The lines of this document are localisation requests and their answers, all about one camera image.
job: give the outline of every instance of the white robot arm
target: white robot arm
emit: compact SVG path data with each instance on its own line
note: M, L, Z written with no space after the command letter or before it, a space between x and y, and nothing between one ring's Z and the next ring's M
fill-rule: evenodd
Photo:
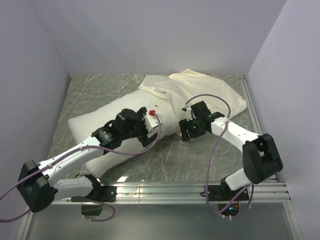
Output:
M144 147L149 146L156 140L158 133L150 138L148 135L159 125L162 125L162 120L153 110L147 113L145 107L138 112L123 109L115 120L107 122L86 140L66 152L38 164L33 160L27 161L22 166L19 181L36 171L43 171L19 184L17 189L33 213L48 207L54 200L69 197L96 200L103 194L98 179L90 174L75 179L63 179L66 174L92 159L107 154L106 148L118 148L126 139L137 138Z
M211 113L204 101L187 105L182 110L187 116L179 122L183 142L206 132L219 136L228 121L228 128L222 137L242 152L243 168L220 181L222 194L259 184L283 169L276 144L269 134L250 132L226 119L220 112Z

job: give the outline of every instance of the fabric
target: fabric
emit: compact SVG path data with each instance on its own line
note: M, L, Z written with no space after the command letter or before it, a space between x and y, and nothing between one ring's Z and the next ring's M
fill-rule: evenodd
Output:
M199 94L213 94L226 100L231 107L231 118L247 108L246 101L225 81L190 69L171 74L169 77L147 75L139 89L167 99L178 120L186 118L186 113L181 111L186 101ZM214 97L201 96L190 103L200 101L205 101L211 112L220 112L225 116L228 114L227 106Z

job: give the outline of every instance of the metal frame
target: metal frame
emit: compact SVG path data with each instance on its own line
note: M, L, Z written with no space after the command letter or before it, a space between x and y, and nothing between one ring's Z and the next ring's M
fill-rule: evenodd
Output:
M258 118L250 97L246 76L240 75L239 79L242 84L244 98L253 122L256 133L262 134ZM219 185L217 182L209 183L210 185ZM203 182L154 182L154 183L113 183L109 186L117 187L116 201L113 205L121 204L204 204L205 198L200 196L204 190ZM302 240L301 230L296 220L292 208L291 199L284 182L278 182L275 175L267 181L255 185L253 203L283 203L288 223L294 240ZM70 202L70 198L54 201L53 205L80 205L81 202ZM17 232L16 240L25 240L32 220L33 213L25 215Z
M205 198L200 195L204 191L203 182L155 182L155 183L113 183L116 200L113 205L121 204L204 204ZM255 185L253 203L289 203L290 196L283 182L263 182ZM70 202L70 198L54 201L52 205L80 205L81 202Z

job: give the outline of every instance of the gray marble surface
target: gray marble surface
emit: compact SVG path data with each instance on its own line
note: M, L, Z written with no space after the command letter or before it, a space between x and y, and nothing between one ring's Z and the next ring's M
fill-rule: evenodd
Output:
M68 119L95 111L115 99L134 92L145 76L145 74L72 75L49 158L76 145L68 127ZM244 97L240 80L243 76L237 74L212 74L212 76L224 80ZM248 109L234 117L232 121L249 131L254 131ZM215 135L206 134L186 143L176 134L165 136L153 149L116 165L100 180L103 183L116 182L119 179L122 179L121 181L125 179L126 182L204 181L210 151L216 138ZM242 154L236 147L222 139L213 155L211 166L210 180L220 181L221 178L242 167ZM83 165L66 177L74 178L78 173L85 174L88 171Z

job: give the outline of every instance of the white wall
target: white wall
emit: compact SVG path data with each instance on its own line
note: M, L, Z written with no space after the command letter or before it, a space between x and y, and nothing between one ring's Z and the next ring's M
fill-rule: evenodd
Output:
M319 239L320 1L288 0L248 74L304 239Z
M0 1L0 195L17 182L22 164L47 158L69 75L26 0ZM0 218L21 214L15 189L0 202ZM20 221L0 223L13 240Z
M247 74L286 0L29 0L69 73Z

